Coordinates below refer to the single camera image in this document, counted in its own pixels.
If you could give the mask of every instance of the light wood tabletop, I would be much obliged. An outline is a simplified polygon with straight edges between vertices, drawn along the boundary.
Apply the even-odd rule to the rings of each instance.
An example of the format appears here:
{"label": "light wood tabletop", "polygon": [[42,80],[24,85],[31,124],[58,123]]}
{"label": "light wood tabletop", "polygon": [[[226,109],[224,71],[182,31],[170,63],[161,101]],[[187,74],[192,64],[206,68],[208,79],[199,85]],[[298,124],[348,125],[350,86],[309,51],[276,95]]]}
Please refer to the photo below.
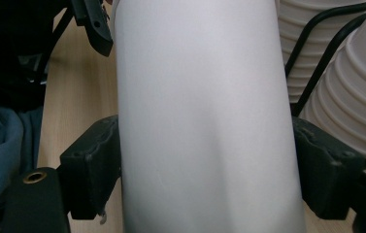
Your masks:
{"label": "light wood tabletop", "polygon": [[[59,155],[93,122],[117,114],[115,55],[114,50],[110,57],[97,53],[84,28],[71,21],[50,58],[39,167],[56,168]],[[84,221],[70,219],[71,231],[123,232],[120,187],[117,182],[106,206],[108,218],[104,225],[100,225],[99,217]],[[308,233],[352,232],[353,211],[347,220],[339,221],[319,219],[307,206],[305,213]]]}

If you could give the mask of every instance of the blue cloth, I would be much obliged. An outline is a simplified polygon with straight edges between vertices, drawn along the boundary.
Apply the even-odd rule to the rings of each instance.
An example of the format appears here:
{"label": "blue cloth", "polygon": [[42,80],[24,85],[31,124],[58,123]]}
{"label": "blue cloth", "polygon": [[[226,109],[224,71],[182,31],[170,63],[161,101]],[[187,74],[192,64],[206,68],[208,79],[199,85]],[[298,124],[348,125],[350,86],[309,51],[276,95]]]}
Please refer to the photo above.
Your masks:
{"label": "blue cloth", "polygon": [[36,167],[43,108],[16,112],[0,107],[0,197],[13,178]]}

